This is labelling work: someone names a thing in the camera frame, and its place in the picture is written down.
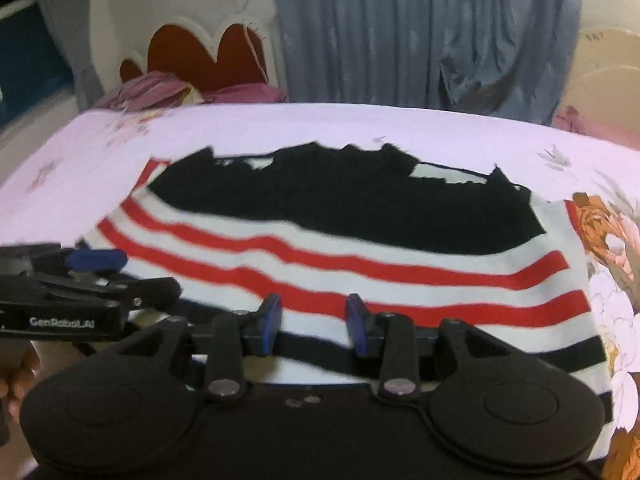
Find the operator left hand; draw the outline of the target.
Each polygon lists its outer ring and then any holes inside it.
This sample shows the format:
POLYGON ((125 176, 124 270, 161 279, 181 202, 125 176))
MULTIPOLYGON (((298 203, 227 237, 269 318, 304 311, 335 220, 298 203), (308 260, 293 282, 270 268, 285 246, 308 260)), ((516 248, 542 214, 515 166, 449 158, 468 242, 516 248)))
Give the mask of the operator left hand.
POLYGON ((82 362, 83 356, 68 342, 40 341, 30 344, 17 370, 1 377, 1 399, 18 422, 26 394, 41 379, 82 362))

